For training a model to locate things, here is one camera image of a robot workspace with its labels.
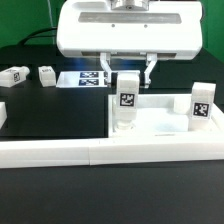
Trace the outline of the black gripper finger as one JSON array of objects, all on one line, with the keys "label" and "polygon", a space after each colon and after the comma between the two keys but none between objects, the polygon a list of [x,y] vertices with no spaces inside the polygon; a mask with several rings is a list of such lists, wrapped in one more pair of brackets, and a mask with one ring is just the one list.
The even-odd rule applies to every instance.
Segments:
[{"label": "black gripper finger", "polygon": [[148,53],[146,55],[146,69],[144,71],[144,87],[148,88],[151,84],[150,74],[153,71],[156,63],[157,63],[157,54],[156,53]]},{"label": "black gripper finger", "polygon": [[112,86],[112,70],[110,67],[110,54],[101,52],[100,53],[100,65],[102,69],[107,73],[107,86]]}]

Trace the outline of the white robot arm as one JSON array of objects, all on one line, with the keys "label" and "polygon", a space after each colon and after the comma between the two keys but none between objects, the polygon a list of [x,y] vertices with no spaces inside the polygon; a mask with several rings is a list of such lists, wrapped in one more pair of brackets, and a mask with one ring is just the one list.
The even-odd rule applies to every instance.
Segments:
[{"label": "white robot arm", "polygon": [[202,48],[199,1],[67,0],[56,43],[70,58],[98,57],[111,73],[112,58],[146,62],[143,86],[159,60],[191,60]]}]

